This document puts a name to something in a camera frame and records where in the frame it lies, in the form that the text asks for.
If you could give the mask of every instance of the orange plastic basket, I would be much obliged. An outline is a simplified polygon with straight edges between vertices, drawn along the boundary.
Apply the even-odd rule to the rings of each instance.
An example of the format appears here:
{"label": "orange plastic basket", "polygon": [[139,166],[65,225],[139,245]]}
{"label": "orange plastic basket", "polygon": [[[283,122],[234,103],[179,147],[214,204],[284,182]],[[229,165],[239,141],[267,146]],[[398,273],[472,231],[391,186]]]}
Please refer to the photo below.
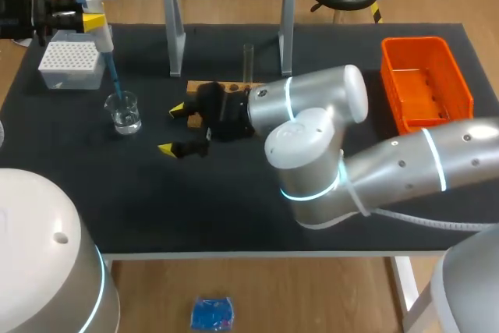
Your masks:
{"label": "orange plastic basket", "polygon": [[381,76],[400,134],[473,118],[473,97],[442,38],[387,38],[381,49]]}

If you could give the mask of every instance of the glass test tube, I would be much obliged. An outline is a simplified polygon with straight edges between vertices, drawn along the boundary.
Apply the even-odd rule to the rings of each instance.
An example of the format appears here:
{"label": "glass test tube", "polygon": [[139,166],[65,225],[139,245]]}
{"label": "glass test tube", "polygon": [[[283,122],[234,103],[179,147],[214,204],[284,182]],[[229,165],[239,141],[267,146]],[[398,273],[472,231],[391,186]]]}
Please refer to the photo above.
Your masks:
{"label": "glass test tube", "polygon": [[255,48],[252,44],[246,43],[242,46],[243,65],[242,65],[242,82],[245,85],[253,83],[253,55]]}

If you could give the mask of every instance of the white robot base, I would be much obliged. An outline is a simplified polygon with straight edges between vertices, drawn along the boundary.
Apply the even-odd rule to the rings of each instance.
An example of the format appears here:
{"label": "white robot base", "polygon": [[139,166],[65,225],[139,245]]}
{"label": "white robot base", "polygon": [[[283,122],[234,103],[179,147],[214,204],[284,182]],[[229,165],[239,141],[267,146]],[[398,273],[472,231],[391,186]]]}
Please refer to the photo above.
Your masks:
{"label": "white robot base", "polygon": [[73,202],[0,169],[0,333],[115,333],[119,297]]}

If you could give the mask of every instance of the blue object on floor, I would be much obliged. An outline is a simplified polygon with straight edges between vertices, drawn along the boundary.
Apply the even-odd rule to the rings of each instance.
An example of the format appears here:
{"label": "blue object on floor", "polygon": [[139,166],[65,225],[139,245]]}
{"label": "blue object on floor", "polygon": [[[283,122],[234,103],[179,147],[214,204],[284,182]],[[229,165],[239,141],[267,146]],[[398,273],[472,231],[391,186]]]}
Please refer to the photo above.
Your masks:
{"label": "blue object on floor", "polygon": [[190,327],[200,331],[230,331],[234,310],[230,298],[197,298],[191,315]]}

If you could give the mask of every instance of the black table mat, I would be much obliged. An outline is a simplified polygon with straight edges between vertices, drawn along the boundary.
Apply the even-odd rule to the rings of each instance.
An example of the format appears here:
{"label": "black table mat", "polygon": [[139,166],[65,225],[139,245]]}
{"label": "black table mat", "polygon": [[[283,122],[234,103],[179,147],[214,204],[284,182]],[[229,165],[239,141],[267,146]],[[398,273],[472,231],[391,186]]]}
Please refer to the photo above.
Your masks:
{"label": "black table mat", "polygon": [[[241,80],[242,45],[255,45],[255,81],[280,77],[276,26],[188,26],[182,79],[168,76],[165,27],[114,25],[115,62],[124,89],[139,98],[143,128],[115,136],[100,90],[48,91],[37,71],[43,48],[32,43],[0,112],[1,168],[49,178],[73,200],[104,253],[445,250],[470,233],[356,215],[325,230],[300,227],[279,193],[263,140],[213,143],[206,158],[168,158],[158,144],[193,137],[168,110],[186,97],[186,80]],[[499,105],[461,25],[298,25],[293,74],[344,64],[363,71],[370,115],[352,126],[348,155],[395,135],[379,67],[385,37],[437,35],[452,52],[475,99],[475,116]],[[499,221],[497,180],[387,206],[447,221]]]}

